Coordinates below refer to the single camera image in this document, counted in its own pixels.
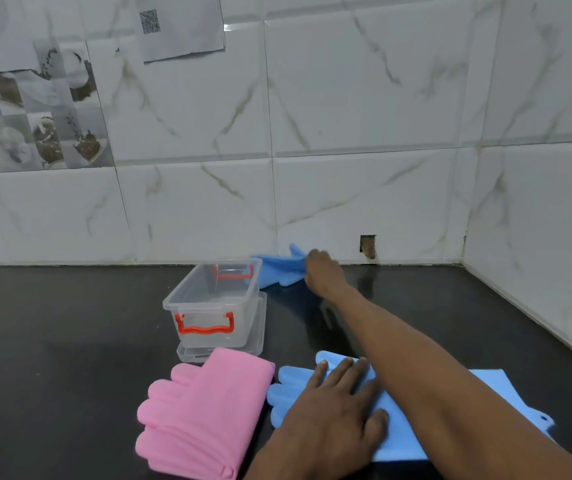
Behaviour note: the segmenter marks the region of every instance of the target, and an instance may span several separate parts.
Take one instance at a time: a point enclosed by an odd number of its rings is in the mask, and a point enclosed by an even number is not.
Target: container handle
[[[255,265],[249,264],[248,267],[250,268],[249,274],[218,274],[218,265],[214,264],[213,269],[215,271],[215,276],[217,281],[219,280],[251,280],[255,275]]]
[[[184,326],[183,318],[186,315],[177,314],[175,315],[175,321],[177,322],[177,330],[182,335],[186,335],[188,333],[195,333],[196,335],[212,335],[213,333],[233,333],[235,330],[235,316],[233,312],[228,312],[224,316],[228,319],[228,326],[226,325],[217,325],[213,327],[199,327],[199,326]]]

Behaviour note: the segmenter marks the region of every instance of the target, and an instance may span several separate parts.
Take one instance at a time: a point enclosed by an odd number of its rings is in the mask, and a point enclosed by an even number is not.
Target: blue glove
[[[279,283],[290,286],[301,281],[306,276],[306,253],[295,244],[290,244],[290,257],[255,255],[261,258],[262,268],[259,272],[259,288]]]
[[[330,372],[344,358],[344,355],[322,351],[316,355],[316,362],[327,360],[328,372]],[[491,387],[498,395],[502,396],[539,430],[549,436],[547,430],[554,425],[552,418],[547,414],[529,408],[520,398],[504,371],[471,372]],[[271,385],[266,395],[266,400],[273,407],[271,422],[275,428],[279,428],[282,425],[286,413],[304,390],[312,374],[313,371],[309,369],[290,367],[288,365],[280,369],[278,378],[281,384]],[[366,380],[374,378],[375,371],[370,367],[358,387],[361,387]],[[428,460],[426,453],[421,448],[417,437],[410,427],[410,423],[388,394],[383,393],[373,407],[373,409],[379,408],[388,412],[390,422],[388,424],[388,436],[375,453],[373,461]]]

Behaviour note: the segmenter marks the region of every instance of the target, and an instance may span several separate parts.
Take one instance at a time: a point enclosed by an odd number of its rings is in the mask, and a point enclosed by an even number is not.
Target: plastic container
[[[257,312],[253,320],[253,326],[248,334],[248,341],[243,347],[235,347],[234,350],[259,356],[264,350],[264,333],[266,330],[266,293],[260,291]],[[204,363],[212,354],[215,347],[187,349],[183,343],[177,347],[177,355],[182,362]]]
[[[259,258],[199,264],[164,299],[185,348],[242,347],[257,311]]]

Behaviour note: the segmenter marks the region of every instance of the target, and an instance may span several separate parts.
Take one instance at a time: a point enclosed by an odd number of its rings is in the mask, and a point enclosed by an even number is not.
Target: folded pink glove
[[[146,426],[135,450],[152,470],[198,480],[234,480],[273,380],[272,362],[216,349],[201,367],[179,364],[138,410]]]

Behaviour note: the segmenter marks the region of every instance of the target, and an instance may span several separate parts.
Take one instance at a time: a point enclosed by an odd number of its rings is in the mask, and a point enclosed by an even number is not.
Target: black countertop
[[[556,422],[572,452],[572,352],[457,267],[347,267],[375,303],[470,369],[504,369],[525,402]],[[190,267],[0,267],[0,479],[161,479],[134,452],[138,405],[178,363],[162,299]],[[268,292],[262,357],[314,366],[354,355],[304,283]],[[264,408],[246,459],[271,435]],[[439,478],[428,462],[371,465],[363,479]]]

